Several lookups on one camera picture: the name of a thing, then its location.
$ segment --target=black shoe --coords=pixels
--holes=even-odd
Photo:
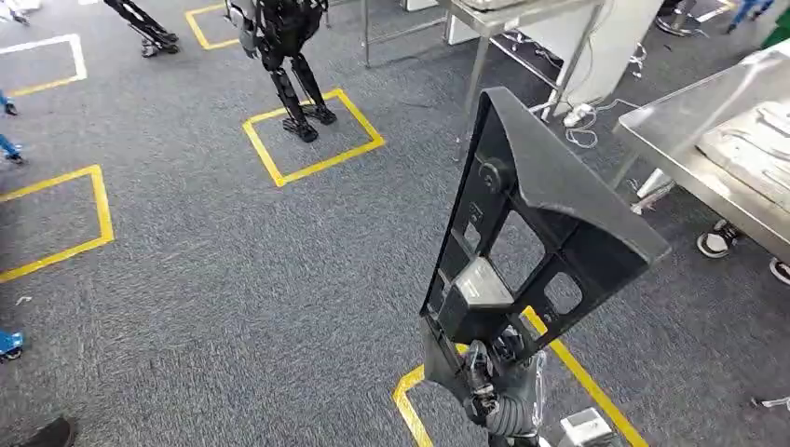
[[[302,111],[306,116],[316,118],[324,126],[329,126],[337,121],[337,115],[329,110],[325,105],[308,104],[302,106]]]
[[[8,154],[6,155],[6,160],[10,161],[11,163],[15,163],[17,165],[21,165],[22,163],[24,163],[24,158],[22,158],[22,156],[19,154],[14,154],[14,155]]]
[[[71,447],[74,445],[76,426],[63,416],[40,428],[32,438],[15,447]]]
[[[724,219],[718,221],[713,230],[697,237],[697,248],[705,256],[719,259],[727,256],[730,249],[738,243],[741,231]]]
[[[299,123],[293,118],[283,119],[282,128],[296,134],[303,142],[314,142],[319,138],[319,133],[307,122]]]

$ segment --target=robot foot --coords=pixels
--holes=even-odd
[[[303,105],[302,111],[305,113],[306,116],[310,116],[312,118],[316,118],[321,122],[322,125],[328,126],[333,122],[337,121],[337,115],[335,115],[327,106],[325,105]]]
[[[164,35],[162,35],[162,38],[163,38],[164,40],[167,40],[168,42],[170,42],[170,43],[172,43],[172,44],[174,44],[174,43],[178,42],[178,36],[177,36],[177,35],[175,35],[175,33],[167,33],[167,34],[164,34]]]
[[[181,49],[178,48],[177,45],[172,43],[168,43],[167,45],[161,45],[161,44],[157,45],[156,43],[148,39],[143,39],[143,49],[141,50],[141,54],[143,55],[144,58],[146,59],[153,58],[154,56],[159,54],[160,51],[164,51],[168,54],[175,54],[181,51]]]
[[[293,118],[283,119],[282,128],[295,134],[301,138],[303,142],[314,142],[319,138],[319,133],[307,122],[299,123]]]

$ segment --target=person's foot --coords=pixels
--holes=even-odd
[[[6,155],[6,160],[17,165],[24,163],[24,158],[22,158],[22,156],[19,154],[8,154]]]
[[[781,282],[790,286],[790,265],[773,258],[769,264],[770,272]]]
[[[76,436],[75,422],[63,416],[40,428],[32,438],[15,447],[71,447]]]
[[[719,259],[727,256],[738,242],[741,232],[724,219],[715,223],[713,230],[697,237],[697,248],[705,256]]]
[[[319,138],[319,133],[306,121],[300,123],[293,118],[282,120],[282,128],[297,135],[303,142],[314,142]]]

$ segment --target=sneaker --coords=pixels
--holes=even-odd
[[[719,259],[727,256],[729,250],[738,242],[741,232],[724,219],[714,225],[710,233],[697,237],[697,248],[705,256]]]
[[[773,258],[769,264],[770,272],[781,282],[790,286],[790,265]]]
[[[60,416],[40,428],[32,438],[15,447],[71,447],[74,445],[75,435],[74,421]]]
[[[21,165],[22,163],[24,163],[24,158],[22,158],[22,156],[19,155],[19,154],[13,154],[13,155],[12,154],[7,154],[6,155],[6,160],[10,161],[11,163],[16,163],[18,165]]]

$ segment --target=metal table leg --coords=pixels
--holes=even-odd
[[[576,49],[573,51],[573,55],[570,57],[568,61],[565,63],[567,64],[567,69],[565,65],[563,65],[563,70],[560,73],[560,78],[557,79],[557,88],[552,91],[552,94],[549,96],[549,102],[552,103],[552,106],[543,109],[543,114],[541,118],[544,121],[549,119],[554,113],[554,109],[560,104],[560,100],[563,98],[565,91],[567,90],[568,83],[570,82],[570,77],[576,70],[576,66],[579,64],[579,59],[581,59],[581,53],[584,52],[584,48],[590,42],[590,36],[593,34],[595,30],[595,23],[598,22],[598,17],[601,14],[601,9],[603,6],[599,3],[592,7],[592,12],[590,13],[590,19],[587,20],[587,24],[584,26],[584,30],[581,32],[581,37],[579,38],[579,42],[576,44]]]
[[[477,97],[477,87],[480,84],[480,76],[483,74],[483,66],[485,65],[485,55],[488,52],[488,46],[491,44],[491,39],[488,37],[480,36],[480,42],[477,44],[477,55],[474,57],[474,65],[471,68],[471,76],[469,82],[469,89],[467,90],[467,98],[464,101],[464,115],[467,120],[466,125],[464,126],[464,133],[460,141],[458,142],[458,148],[456,150],[456,156],[453,158],[455,161],[459,161],[461,156],[464,154],[464,147],[466,142],[469,140],[472,126],[474,126],[474,113],[472,110],[472,106],[474,106],[474,100]]]
[[[622,160],[622,163],[620,163],[620,168],[614,177],[609,180],[609,187],[612,189],[617,189],[617,187],[620,186],[620,183],[622,183],[622,179],[624,179],[626,174],[628,174],[628,170],[631,169],[631,166],[633,166],[633,164],[636,163],[636,160],[638,159],[639,153],[636,151],[631,151],[631,153],[628,154],[628,158]]]
[[[370,25],[368,24],[368,0],[360,1],[362,6],[362,47],[365,48],[365,68],[370,68]]]
[[[700,30],[700,21],[691,16],[691,9],[697,5],[697,0],[686,0],[683,7],[674,15],[672,23],[662,17],[656,18],[656,26],[665,33],[686,37]]]

